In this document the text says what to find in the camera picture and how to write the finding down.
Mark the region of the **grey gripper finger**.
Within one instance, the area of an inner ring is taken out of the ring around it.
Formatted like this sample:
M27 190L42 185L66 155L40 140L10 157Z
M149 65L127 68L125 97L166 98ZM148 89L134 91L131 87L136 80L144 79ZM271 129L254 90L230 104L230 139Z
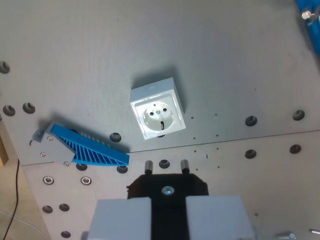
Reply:
M255 239L240 196L188 196L186 214L191 240Z
M98 200L88 240L150 240L152 201L149 197Z

